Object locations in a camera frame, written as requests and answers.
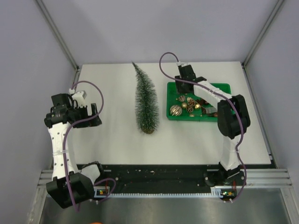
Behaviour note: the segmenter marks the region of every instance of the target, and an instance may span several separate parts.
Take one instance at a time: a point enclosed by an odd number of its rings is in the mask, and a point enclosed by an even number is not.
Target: gray wall
[[[277,162],[299,196],[299,1],[287,0],[254,55],[248,73]]]
[[[73,69],[33,0],[0,2],[0,222],[25,223],[51,160],[43,119]]]
[[[277,0],[44,0],[75,60],[243,61]]]

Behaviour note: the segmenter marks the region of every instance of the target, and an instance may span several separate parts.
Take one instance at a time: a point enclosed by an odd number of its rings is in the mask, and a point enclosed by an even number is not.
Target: green tray
[[[231,94],[230,86],[227,83],[211,83],[216,88],[221,89],[223,92]],[[186,111],[186,109],[183,109],[183,112],[180,116],[171,116],[170,115],[170,108],[173,105],[181,105],[182,103],[176,100],[179,96],[182,94],[177,93],[176,83],[175,82],[169,82],[167,84],[167,108],[166,108],[166,116],[169,120],[188,120],[188,121],[211,121],[215,122],[217,121],[217,118],[215,117],[209,117],[206,114],[201,114],[201,109],[194,110],[192,114],[194,114],[194,117],[190,117],[190,114]],[[196,97],[192,93],[188,93],[185,95],[186,99],[187,97],[192,97],[193,99],[197,100],[200,99],[200,97]]]

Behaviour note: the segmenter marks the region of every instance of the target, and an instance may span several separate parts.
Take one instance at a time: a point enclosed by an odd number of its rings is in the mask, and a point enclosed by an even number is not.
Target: metal floor
[[[111,198],[80,212],[47,197],[40,224],[290,224],[279,189],[245,189],[234,204],[217,198]]]

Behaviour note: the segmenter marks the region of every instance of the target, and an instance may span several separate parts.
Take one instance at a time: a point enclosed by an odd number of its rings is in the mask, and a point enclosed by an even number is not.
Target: pine cone
[[[191,99],[191,100],[188,101],[188,105],[195,106],[196,105],[196,101],[194,99]]]
[[[193,106],[189,105],[189,106],[187,106],[186,110],[188,113],[192,113],[194,109],[193,109]]]
[[[178,101],[179,102],[184,102],[186,100],[186,97],[185,96],[180,96],[179,98],[178,98]]]

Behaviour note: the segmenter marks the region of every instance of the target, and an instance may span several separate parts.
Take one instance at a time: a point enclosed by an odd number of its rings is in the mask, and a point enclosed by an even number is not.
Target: gold ornament
[[[186,102],[183,102],[181,106],[182,106],[183,109],[186,109],[188,104]]]
[[[170,115],[171,116],[179,116],[182,114],[182,108],[179,105],[173,105],[170,108]]]
[[[196,110],[198,110],[199,108],[201,108],[201,106],[200,106],[200,104],[196,103],[195,106],[194,106],[194,108],[195,108]]]
[[[186,110],[187,110],[188,113],[192,113],[193,112],[193,106],[191,106],[191,105],[187,106]]]
[[[180,96],[179,98],[177,98],[177,100],[179,102],[184,102],[186,100],[186,97],[185,96]]]

